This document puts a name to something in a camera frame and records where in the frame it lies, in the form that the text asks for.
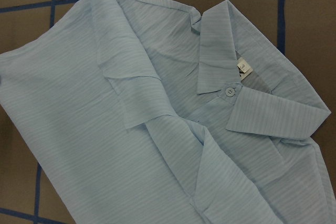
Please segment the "light blue striped shirt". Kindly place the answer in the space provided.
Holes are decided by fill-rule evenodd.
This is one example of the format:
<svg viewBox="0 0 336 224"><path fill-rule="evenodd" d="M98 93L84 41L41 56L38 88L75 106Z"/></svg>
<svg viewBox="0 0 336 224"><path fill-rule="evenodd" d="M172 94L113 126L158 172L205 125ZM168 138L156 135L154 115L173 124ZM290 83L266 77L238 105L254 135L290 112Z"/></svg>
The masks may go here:
<svg viewBox="0 0 336 224"><path fill-rule="evenodd" d="M230 1L80 0L1 105L76 223L335 223L330 110Z"/></svg>

